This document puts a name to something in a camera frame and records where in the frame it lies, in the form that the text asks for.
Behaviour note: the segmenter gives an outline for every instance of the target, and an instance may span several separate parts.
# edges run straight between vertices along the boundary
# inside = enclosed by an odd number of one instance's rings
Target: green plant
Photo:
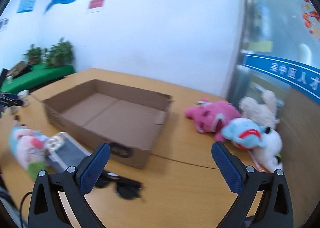
[[[41,64],[42,63],[42,50],[40,47],[35,47],[34,44],[30,45],[30,49],[26,50],[27,52],[24,55],[28,58],[28,63]]]
[[[73,59],[73,45],[69,41],[64,41],[62,37],[57,44],[53,44],[49,52],[44,50],[44,57],[48,67],[62,66],[70,64]]]

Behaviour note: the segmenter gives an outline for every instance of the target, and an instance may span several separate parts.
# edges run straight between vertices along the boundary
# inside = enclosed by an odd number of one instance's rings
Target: cardboard box
[[[44,100],[50,123],[83,145],[101,142],[111,158],[144,168],[165,123],[171,96],[91,80]]]
[[[10,69],[7,76],[13,76],[16,77],[21,73],[25,68],[27,67],[26,63],[24,61],[19,62],[16,64],[13,68]]]

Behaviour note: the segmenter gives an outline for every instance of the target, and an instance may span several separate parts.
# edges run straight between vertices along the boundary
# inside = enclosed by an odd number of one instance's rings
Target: blue gripper pad
[[[76,182],[80,194],[85,195],[92,191],[109,158],[110,146],[100,144],[89,157],[83,159],[76,173]]]
[[[232,163],[229,156],[220,146],[220,142],[216,142],[212,145],[211,155],[215,163],[217,164],[223,178],[231,192],[236,193],[238,196],[243,190],[243,178],[239,171],[236,169]]]

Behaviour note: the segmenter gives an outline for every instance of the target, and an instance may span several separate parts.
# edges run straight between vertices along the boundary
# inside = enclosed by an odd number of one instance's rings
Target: cup
[[[23,90],[23,91],[19,92],[17,95],[18,95],[19,100],[23,101],[23,107],[29,105],[29,102],[28,102],[29,91],[28,90]]]

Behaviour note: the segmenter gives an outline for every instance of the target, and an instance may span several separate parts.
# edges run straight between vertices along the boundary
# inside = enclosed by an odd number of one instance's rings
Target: white wall
[[[50,1],[42,1],[41,12]],[[101,68],[226,96],[244,0],[106,0],[96,13],[87,12],[89,1],[41,14],[38,43],[70,40],[78,71]]]
[[[40,45],[40,24],[47,0],[36,0],[33,12],[19,13],[20,0],[10,0],[0,18],[9,18],[7,30],[0,32],[0,70],[24,60],[30,45]]]

